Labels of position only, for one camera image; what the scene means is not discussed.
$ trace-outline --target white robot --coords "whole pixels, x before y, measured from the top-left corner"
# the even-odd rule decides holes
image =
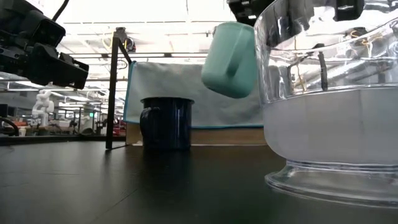
[[[84,116],[80,120],[80,133],[93,132],[94,118]]]
[[[36,96],[36,104],[32,109],[32,116],[34,119],[41,117],[41,126],[49,125],[49,113],[54,112],[54,102],[50,100],[51,91],[40,90],[39,94]],[[37,123],[32,120],[31,125],[36,125]]]

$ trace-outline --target cable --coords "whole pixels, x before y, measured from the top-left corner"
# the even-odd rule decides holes
[[[10,132],[3,132],[3,134],[7,134],[9,136],[19,136],[19,129],[12,121],[10,121],[10,120],[8,120],[6,118],[0,118],[0,121],[11,125],[11,127],[14,129],[13,132],[11,132],[11,131]]]
[[[60,7],[60,9],[58,9],[57,13],[55,13],[54,17],[52,18],[52,20],[55,22],[57,21],[57,19],[61,16],[61,13],[65,10],[65,8],[67,7],[69,3],[69,0],[65,0],[62,4],[62,6]]]
[[[123,63],[124,63],[124,67],[118,68],[118,70],[126,69],[126,68],[129,66],[129,65],[127,64],[127,62],[125,62],[124,60],[118,60],[118,62],[123,62]]]

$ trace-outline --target black metal stand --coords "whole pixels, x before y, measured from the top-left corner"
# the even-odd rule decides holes
[[[129,54],[121,42],[118,33],[115,32],[112,38],[112,57],[111,57],[111,78],[109,81],[109,105],[108,105],[108,125],[106,127],[106,149],[113,149],[113,121],[114,104],[116,96],[116,82],[118,80],[118,54],[119,49],[129,64],[132,64]]]

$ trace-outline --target mug handle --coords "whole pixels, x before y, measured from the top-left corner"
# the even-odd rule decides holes
[[[244,29],[238,34],[238,40],[244,37]],[[239,65],[243,59],[243,52],[247,49],[249,42],[245,40],[246,43],[242,43],[241,41],[237,41],[234,46],[234,52],[232,54],[231,60],[229,61],[229,65],[227,68],[227,74],[231,77],[235,76],[236,71],[238,71]]]
[[[150,118],[150,114],[153,114],[154,111],[160,111],[160,108],[145,108],[141,113],[139,126],[142,137],[150,139],[151,141],[158,141],[158,125],[153,121],[154,118]]]

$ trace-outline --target water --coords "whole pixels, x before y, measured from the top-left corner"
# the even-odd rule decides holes
[[[284,158],[398,164],[398,88],[328,91],[275,101],[264,134]]]

